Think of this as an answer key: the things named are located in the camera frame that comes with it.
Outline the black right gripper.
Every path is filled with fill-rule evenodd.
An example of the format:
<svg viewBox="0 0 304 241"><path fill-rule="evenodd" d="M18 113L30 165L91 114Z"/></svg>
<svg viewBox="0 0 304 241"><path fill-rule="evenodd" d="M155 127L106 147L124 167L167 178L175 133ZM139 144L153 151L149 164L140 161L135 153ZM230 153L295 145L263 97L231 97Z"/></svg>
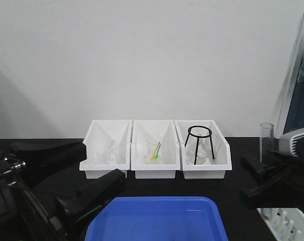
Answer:
<svg viewBox="0 0 304 241"><path fill-rule="evenodd" d="M247 154L241 165L251 176L239 191L248 208L304 208L304 148L292 156L267 151L263 161Z"/></svg>

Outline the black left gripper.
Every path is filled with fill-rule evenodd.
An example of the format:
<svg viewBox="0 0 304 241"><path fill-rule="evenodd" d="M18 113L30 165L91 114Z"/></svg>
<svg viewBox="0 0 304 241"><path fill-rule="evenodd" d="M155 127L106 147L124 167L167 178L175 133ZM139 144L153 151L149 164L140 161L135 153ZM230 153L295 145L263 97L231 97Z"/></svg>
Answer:
<svg viewBox="0 0 304 241"><path fill-rule="evenodd" d="M15 142L10 149L14 154L0 153L0 226L20 215L34 240L86 233L126 189L125 174L118 169L89 180L69 168L87 159L82 141Z"/></svg>

